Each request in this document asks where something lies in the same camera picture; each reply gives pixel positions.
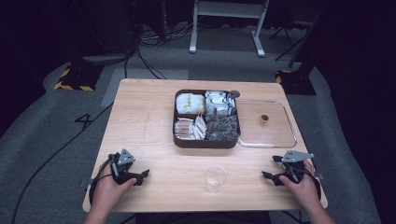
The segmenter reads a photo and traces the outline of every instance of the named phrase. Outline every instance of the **gray carpet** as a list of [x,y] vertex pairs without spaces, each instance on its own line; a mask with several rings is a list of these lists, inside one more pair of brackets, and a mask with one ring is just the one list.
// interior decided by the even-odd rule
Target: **gray carpet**
[[[275,82],[275,71],[288,69],[292,52],[278,62],[275,58],[289,42],[284,33],[270,40],[274,30],[263,30],[260,38],[266,56],[259,58],[249,33],[252,29],[204,30],[198,34],[197,52],[193,55],[189,54],[188,36],[161,47],[140,47],[140,51],[151,66],[169,78]],[[303,34],[290,32],[294,41]],[[82,124],[74,120],[86,113],[91,114],[91,119],[98,116],[114,99],[115,83],[124,76],[123,63],[118,63],[104,68],[96,91],[53,89],[66,66],[60,64],[47,76],[43,83],[47,93],[27,108],[0,139],[2,222],[11,220],[22,188],[34,171],[81,131]],[[128,76],[152,78],[136,56],[127,69]],[[327,83],[317,69],[310,78],[317,96],[287,97],[308,150],[316,155],[315,165],[324,176],[321,183],[329,200],[327,210],[338,223],[380,223],[370,185],[347,146]],[[43,167],[24,193],[16,223],[82,222],[86,216],[82,210],[84,189],[110,111],[111,107]],[[129,215],[114,213],[108,223],[120,223]],[[270,212],[270,216],[274,224],[296,223],[280,212]]]

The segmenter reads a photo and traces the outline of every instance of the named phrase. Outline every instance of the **black equipment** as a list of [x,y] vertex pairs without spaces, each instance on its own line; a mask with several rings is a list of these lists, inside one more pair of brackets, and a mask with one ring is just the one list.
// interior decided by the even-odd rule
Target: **black equipment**
[[98,181],[104,176],[100,176],[100,174],[103,172],[107,164],[112,161],[111,163],[111,175],[113,176],[113,179],[117,182],[117,184],[121,185],[125,183],[126,181],[136,178],[137,181],[134,183],[134,186],[141,186],[143,184],[144,178],[149,175],[149,170],[141,173],[141,174],[134,174],[134,173],[129,173],[128,170],[131,168],[132,164],[135,161],[135,158],[132,154],[130,154],[125,148],[122,149],[121,154],[116,153],[116,154],[110,154],[108,155],[107,161],[105,161],[101,169],[99,170],[98,174],[96,175],[96,178],[92,181],[91,188],[90,188],[90,203],[92,204],[93,200],[93,194],[96,189],[96,185]]
[[308,170],[304,168],[303,160],[313,157],[314,154],[289,150],[286,152],[284,157],[273,156],[274,161],[282,162],[282,168],[285,171],[284,173],[278,175],[272,175],[270,173],[262,171],[262,174],[264,175],[265,178],[271,179],[276,186],[284,185],[282,181],[279,180],[279,177],[281,175],[286,176],[289,180],[291,180],[295,184],[299,184],[303,180],[304,175],[308,175],[314,180],[314,183],[317,187],[318,197],[320,199],[321,191],[320,191],[319,181]]

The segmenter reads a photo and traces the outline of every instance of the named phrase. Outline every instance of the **yellow black tape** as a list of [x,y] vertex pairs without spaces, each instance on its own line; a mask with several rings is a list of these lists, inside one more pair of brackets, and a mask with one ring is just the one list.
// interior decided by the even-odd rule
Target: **yellow black tape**
[[280,73],[285,74],[285,73],[293,73],[293,71],[289,71],[289,70],[279,70],[277,72],[275,72],[275,78],[276,78],[276,83],[279,85],[282,85],[282,79],[280,77]]
[[80,78],[76,71],[71,69],[71,65],[68,65],[64,72],[61,74],[58,82],[54,89],[62,89],[68,91],[94,91],[96,80],[99,76],[93,76],[94,80],[88,80],[86,78]]

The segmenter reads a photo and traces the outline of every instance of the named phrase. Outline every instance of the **human hand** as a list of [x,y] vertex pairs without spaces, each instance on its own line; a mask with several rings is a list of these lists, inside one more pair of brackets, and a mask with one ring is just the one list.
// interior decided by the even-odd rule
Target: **human hand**
[[[311,174],[315,172],[314,167],[308,161],[304,161],[304,168]],[[322,207],[318,197],[317,187],[311,176],[305,174],[299,184],[293,183],[284,175],[281,175],[279,180],[290,189],[294,198],[305,210],[317,208],[318,206]]]
[[117,184],[111,175],[111,162],[106,165],[99,178],[91,209],[84,223],[106,223],[107,216],[120,201],[122,195],[137,181],[132,178],[122,185]]

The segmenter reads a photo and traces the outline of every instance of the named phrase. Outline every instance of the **stand leg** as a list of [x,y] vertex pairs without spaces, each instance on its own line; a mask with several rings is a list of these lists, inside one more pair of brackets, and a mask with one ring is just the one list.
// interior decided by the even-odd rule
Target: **stand leg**
[[197,51],[197,23],[198,23],[198,0],[195,0],[194,4],[194,15],[192,24],[192,34],[190,42],[190,53],[195,53]]
[[288,40],[289,40],[290,45],[293,45],[293,44],[291,43],[291,39],[290,39],[290,36],[289,36],[289,33],[288,33],[288,30],[287,30],[287,29],[285,29],[285,33],[286,33],[286,36],[288,37]]
[[251,32],[251,35],[253,36],[254,45],[256,46],[257,53],[259,54],[259,57],[265,56],[264,49],[262,48],[262,42],[259,39],[259,35],[260,35],[260,31],[262,30],[262,23],[264,21],[266,10],[267,10],[267,8],[266,8],[265,4],[263,4],[259,22],[257,23],[257,30]]
[[296,52],[294,53],[293,57],[291,58],[290,62],[288,63],[288,67],[292,68],[294,65],[294,62],[297,60],[298,55],[300,54],[301,49],[304,46],[305,40],[306,40],[307,34],[303,37],[303,43],[297,48]]

